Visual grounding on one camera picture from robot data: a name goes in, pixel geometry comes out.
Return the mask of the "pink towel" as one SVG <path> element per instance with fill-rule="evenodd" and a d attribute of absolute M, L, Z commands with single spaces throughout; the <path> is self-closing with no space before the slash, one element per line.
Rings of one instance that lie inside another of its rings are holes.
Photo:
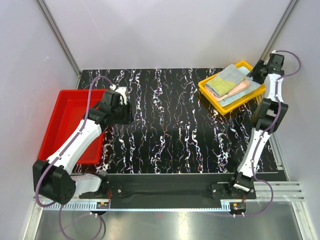
<path fill-rule="evenodd" d="M 222 96 L 217 96 L 215 95 L 215 93 L 208 87 L 206 86 L 205 89 L 211 94 L 211 96 L 217 101 L 217 102 L 221 102 L 224 99 L 231 97 L 245 89 L 247 89 L 248 87 L 250 87 L 252 81 L 249 79 L 244 79 L 240 84 L 238 84 L 237 86 L 235 86 L 233 89 L 231 89 L 228 93 L 222 95 Z"/>

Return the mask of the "light blue towel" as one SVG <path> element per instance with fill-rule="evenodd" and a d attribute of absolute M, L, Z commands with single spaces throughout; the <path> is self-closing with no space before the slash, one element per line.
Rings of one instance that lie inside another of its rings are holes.
<path fill-rule="evenodd" d="M 252 78 L 246 77 L 246 75 L 250 72 L 246 67 L 241 66 L 241 67 L 238 67 L 238 68 L 239 68 L 239 70 L 241 72 L 243 72 L 245 74 L 245 79 L 249 79 L 251 81 L 251 85 L 247 89 L 244 89 L 241 92 L 239 92 L 239 93 L 237 93 L 237 94 L 235 94 L 233 96 L 227 97 L 223 101 L 218 102 L 219 105 L 222 106 L 222 107 L 226 107 L 226 106 L 238 101 L 242 97 L 253 93 L 254 91 L 256 91 L 261 86 L 261 84 L 253 82 Z"/>

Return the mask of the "olive yellow towel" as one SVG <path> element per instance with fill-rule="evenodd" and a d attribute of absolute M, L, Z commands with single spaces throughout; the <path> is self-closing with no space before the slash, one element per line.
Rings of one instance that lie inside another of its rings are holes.
<path fill-rule="evenodd" d="M 246 75 L 239 68 L 234 64 L 230 64 L 215 77 L 207 81 L 205 87 L 217 97 L 222 97 L 238 86 L 245 77 Z"/>

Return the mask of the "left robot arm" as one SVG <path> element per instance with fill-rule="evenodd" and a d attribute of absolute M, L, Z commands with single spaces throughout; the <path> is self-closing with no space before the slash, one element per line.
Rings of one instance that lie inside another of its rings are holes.
<path fill-rule="evenodd" d="M 71 176 L 79 158 L 90 144 L 111 125 L 128 125 L 133 121 L 132 106 L 124 86 L 108 89 L 93 107 L 87 106 L 75 131 L 47 160 L 32 166 L 35 199 L 46 197 L 54 203 L 67 204 L 74 196 L 92 193 L 103 198 L 108 186 L 99 174 Z"/>

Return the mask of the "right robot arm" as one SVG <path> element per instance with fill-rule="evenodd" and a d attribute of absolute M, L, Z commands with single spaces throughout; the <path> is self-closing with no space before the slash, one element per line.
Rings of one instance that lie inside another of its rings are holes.
<path fill-rule="evenodd" d="M 269 54 L 267 61 L 259 60 L 248 77 L 265 85 L 265 93 L 252 118 L 252 130 L 246 153 L 226 187 L 233 199 L 240 199 L 254 190 L 255 175 L 262 151 L 289 109 L 282 97 L 285 57 L 280 50 Z"/>

